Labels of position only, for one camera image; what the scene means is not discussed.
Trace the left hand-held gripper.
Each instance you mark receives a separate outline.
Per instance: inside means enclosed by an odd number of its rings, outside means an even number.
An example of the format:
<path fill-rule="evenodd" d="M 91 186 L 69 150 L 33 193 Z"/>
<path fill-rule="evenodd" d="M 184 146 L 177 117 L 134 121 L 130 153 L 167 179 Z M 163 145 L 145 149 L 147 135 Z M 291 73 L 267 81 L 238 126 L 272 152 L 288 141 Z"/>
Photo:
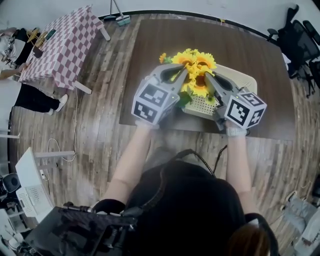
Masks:
<path fill-rule="evenodd" d="M 157 125 L 180 100 L 177 93 L 187 75 L 188 71 L 183 64 L 158 65 L 139 84 L 131 114 L 150 125 Z"/>

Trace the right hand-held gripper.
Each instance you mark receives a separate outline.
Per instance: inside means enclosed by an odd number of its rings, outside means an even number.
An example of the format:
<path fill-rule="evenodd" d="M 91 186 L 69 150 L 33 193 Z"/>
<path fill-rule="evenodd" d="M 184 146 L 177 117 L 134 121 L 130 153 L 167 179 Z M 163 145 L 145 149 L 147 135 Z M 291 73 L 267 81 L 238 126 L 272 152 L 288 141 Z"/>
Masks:
<path fill-rule="evenodd" d="M 259 124 L 267 104 L 257 94 L 246 87 L 238 88 L 231 79 L 217 72 L 205 72 L 204 82 L 209 97 L 215 97 L 219 103 L 212 118 L 220 130 L 224 120 L 245 130 Z"/>

